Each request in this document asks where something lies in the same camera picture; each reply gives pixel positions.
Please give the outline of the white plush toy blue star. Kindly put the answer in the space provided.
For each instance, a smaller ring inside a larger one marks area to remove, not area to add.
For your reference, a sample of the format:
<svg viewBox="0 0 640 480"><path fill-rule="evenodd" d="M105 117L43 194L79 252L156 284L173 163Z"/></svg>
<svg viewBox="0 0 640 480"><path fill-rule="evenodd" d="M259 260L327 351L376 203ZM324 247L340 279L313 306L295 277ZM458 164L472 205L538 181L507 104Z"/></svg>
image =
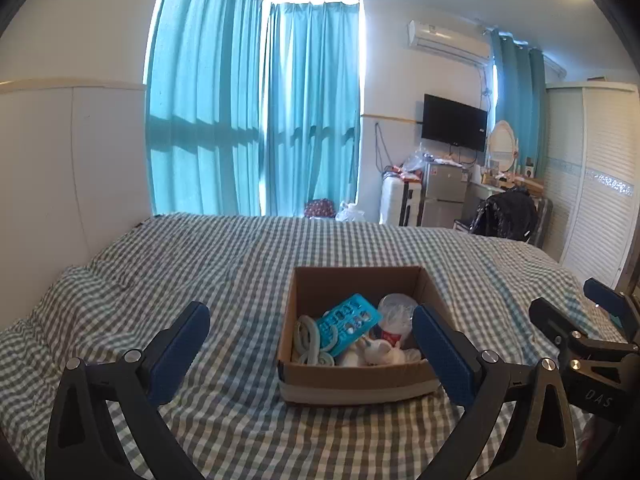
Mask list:
<svg viewBox="0 0 640 480"><path fill-rule="evenodd" d="M401 365L421 360L419 350L404 350L399 346L392 346L384 339L361 337L342 352L336 362L342 367L366 367Z"/></svg>

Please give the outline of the teal plastic stencil card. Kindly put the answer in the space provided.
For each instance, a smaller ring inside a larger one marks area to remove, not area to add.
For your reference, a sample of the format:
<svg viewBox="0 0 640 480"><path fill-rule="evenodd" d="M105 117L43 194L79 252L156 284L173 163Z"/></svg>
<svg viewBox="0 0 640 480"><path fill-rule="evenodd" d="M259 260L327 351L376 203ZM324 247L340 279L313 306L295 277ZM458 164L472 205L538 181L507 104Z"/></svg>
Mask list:
<svg viewBox="0 0 640 480"><path fill-rule="evenodd" d="M381 320L382 314L366 298L350 296L316 319L320 351L337 358Z"/></svg>

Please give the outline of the black jacket on chair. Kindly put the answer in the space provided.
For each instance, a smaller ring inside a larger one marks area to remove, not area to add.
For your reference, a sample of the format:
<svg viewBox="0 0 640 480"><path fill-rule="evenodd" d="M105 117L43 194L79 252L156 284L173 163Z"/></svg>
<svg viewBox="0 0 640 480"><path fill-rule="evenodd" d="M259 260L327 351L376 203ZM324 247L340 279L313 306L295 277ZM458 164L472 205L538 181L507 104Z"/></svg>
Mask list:
<svg viewBox="0 0 640 480"><path fill-rule="evenodd" d="M510 188L488 197L478 206L471 223L474 235L533 243L538 210L526 188Z"/></svg>

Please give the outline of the checkered bed cover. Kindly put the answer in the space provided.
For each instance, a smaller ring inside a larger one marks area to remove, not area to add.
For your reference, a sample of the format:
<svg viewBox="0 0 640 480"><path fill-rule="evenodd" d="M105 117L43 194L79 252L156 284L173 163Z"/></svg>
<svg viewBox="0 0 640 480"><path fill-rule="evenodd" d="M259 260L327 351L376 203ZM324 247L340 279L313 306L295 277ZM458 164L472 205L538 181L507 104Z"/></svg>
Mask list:
<svg viewBox="0 0 640 480"><path fill-rule="evenodd" d="M532 364L555 348L529 322L546 298L589 336L619 340L582 282L540 249L447 229L367 222L171 214L145 221L67 269L1 334L1 431L44 475L66 362L113 362L144 347L191 301L210 331L160 411L209 479L413 479L459 411L445 393L366 408L296 408L278 391L277 346L298 266L420 266L477 348Z"/></svg>

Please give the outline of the white louvred wardrobe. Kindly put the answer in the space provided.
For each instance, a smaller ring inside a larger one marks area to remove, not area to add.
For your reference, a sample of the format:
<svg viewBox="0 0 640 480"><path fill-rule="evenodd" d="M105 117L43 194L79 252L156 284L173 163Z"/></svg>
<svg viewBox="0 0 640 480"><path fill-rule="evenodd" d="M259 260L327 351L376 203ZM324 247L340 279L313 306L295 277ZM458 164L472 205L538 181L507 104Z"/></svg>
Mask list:
<svg viewBox="0 0 640 480"><path fill-rule="evenodd" d="M639 215L639 91L634 84L550 84L544 251L579 281L620 284Z"/></svg>

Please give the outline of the silver mini fridge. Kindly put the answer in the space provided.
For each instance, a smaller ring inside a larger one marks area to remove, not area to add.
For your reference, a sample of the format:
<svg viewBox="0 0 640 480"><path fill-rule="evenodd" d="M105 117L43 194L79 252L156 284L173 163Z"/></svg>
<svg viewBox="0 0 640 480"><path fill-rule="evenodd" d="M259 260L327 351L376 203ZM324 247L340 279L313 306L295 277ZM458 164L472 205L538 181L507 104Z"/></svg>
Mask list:
<svg viewBox="0 0 640 480"><path fill-rule="evenodd" d="M430 162L425 169L421 226L451 229L461 218L468 173L459 165Z"/></svg>

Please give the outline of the oval vanity mirror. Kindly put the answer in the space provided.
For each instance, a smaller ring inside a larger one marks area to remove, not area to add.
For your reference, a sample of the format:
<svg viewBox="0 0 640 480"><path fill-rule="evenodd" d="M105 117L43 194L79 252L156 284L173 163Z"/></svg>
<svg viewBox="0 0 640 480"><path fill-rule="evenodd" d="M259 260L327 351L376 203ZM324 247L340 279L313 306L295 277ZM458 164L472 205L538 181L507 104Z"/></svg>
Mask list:
<svg viewBox="0 0 640 480"><path fill-rule="evenodd" d="M487 157L489 167L498 172L509 172L518 159L515 134L505 120L499 120L488 136Z"/></svg>

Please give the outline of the white suitcase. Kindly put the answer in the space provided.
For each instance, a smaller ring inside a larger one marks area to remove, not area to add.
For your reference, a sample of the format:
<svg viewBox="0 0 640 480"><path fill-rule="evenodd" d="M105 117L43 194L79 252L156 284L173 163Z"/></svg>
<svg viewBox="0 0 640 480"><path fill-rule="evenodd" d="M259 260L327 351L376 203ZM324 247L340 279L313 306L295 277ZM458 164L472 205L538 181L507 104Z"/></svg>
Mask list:
<svg viewBox="0 0 640 480"><path fill-rule="evenodd" d="M418 226L422 184L414 174L387 171L383 176L379 224Z"/></svg>

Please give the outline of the brown cardboard box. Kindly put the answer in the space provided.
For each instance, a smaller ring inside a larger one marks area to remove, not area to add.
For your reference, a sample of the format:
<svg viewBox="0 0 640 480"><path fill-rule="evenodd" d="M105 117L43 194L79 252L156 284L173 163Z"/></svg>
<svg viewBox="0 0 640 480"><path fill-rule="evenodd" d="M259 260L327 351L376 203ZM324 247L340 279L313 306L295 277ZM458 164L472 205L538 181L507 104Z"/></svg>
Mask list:
<svg viewBox="0 0 640 480"><path fill-rule="evenodd" d="M387 342L365 333L329 364L307 362L308 332L299 319L318 321L356 294L373 307L390 294L401 294L451 320L434 280L420 266L299 266L293 271L277 354L279 390L285 402L315 406L380 404L418 398L439 388L435 372L420 356L414 337L400 342L396 328Z"/></svg>

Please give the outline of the white plastic bag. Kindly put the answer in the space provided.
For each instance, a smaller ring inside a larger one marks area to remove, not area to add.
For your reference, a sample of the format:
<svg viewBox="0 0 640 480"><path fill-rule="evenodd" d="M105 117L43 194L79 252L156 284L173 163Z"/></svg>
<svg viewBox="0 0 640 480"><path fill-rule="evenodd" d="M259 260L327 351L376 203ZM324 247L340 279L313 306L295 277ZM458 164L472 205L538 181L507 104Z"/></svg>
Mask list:
<svg viewBox="0 0 640 480"><path fill-rule="evenodd" d="M337 211L335 220L338 222L365 222L366 216L356 203L341 202L340 210Z"/></svg>

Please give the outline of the teal side curtain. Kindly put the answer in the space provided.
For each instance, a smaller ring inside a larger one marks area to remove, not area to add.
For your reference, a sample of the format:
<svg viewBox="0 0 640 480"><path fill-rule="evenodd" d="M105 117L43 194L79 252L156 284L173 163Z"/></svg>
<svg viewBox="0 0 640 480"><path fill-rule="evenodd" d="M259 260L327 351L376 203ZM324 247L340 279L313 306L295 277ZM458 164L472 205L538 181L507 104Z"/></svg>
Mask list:
<svg viewBox="0 0 640 480"><path fill-rule="evenodd" d="M496 121L505 120L518 144L516 166L530 160L534 176L544 177L548 150L548 99L544 54L526 42L494 29L491 51L497 69Z"/></svg>

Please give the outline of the red patterned bag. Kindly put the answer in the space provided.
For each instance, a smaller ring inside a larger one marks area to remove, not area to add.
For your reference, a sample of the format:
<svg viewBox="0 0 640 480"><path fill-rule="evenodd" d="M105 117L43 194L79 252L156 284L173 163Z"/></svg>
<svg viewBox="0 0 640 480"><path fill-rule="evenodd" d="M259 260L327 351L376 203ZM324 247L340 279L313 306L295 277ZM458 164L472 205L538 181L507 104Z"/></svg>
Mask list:
<svg viewBox="0 0 640 480"><path fill-rule="evenodd" d="M336 210L332 200L328 198L318 198L306 203L304 208L305 218L329 218L332 219L336 215Z"/></svg>

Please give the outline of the white air conditioner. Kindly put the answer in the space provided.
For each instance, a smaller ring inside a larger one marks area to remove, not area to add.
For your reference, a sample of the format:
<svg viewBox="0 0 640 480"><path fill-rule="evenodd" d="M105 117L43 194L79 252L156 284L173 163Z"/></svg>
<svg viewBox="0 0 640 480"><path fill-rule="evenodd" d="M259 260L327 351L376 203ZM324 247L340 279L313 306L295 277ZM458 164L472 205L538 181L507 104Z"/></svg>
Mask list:
<svg viewBox="0 0 640 480"><path fill-rule="evenodd" d="M452 30L411 21L408 24L409 46L429 50L466 64L486 66L490 61L489 44Z"/></svg>

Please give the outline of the teal window curtain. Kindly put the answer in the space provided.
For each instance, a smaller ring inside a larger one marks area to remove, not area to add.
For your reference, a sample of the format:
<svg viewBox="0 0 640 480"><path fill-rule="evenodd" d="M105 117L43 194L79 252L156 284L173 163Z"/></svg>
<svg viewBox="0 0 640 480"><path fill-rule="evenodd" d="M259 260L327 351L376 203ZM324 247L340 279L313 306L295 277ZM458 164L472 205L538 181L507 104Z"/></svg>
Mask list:
<svg viewBox="0 0 640 480"><path fill-rule="evenodd" d="M157 0L145 147L158 214L298 217L356 197L361 6Z"/></svg>

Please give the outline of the black wall television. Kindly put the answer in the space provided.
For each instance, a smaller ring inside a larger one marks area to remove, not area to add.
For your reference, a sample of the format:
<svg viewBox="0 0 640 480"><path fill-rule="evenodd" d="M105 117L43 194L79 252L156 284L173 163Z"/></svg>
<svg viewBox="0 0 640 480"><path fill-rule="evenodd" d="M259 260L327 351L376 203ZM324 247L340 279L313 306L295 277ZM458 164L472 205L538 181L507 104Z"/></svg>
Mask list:
<svg viewBox="0 0 640 480"><path fill-rule="evenodd" d="M481 108L426 94L421 138L484 152L487 118Z"/></svg>

